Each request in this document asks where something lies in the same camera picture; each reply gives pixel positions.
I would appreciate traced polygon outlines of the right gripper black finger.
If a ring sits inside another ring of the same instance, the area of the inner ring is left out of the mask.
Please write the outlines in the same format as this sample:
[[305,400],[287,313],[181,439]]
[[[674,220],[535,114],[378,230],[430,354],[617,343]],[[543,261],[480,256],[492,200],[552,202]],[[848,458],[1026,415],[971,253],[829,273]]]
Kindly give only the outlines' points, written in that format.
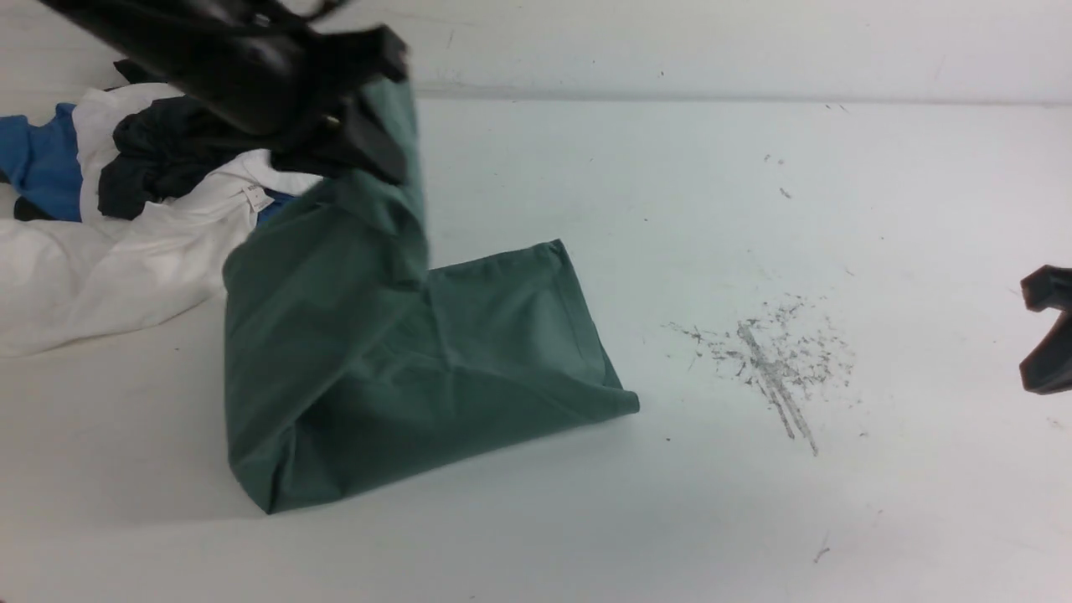
[[1021,363],[1023,389],[1057,394],[1071,389],[1071,314],[1062,312],[1048,335]]
[[1021,281],[1023,304],[1030,312],[1071,312],[1071,268],[1043,265]]

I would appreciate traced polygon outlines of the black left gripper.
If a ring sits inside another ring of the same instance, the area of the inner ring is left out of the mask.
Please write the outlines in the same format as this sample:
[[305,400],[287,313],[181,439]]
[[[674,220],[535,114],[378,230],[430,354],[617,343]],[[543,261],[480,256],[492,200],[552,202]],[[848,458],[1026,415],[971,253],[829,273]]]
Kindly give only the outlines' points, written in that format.
[[47,8],[167,80],[250,137],[268,139],[280,172],[407,182],[407,160],[358,93],[405,80],[407,46],[390,27],[322,33],[280,1],[49,1]]

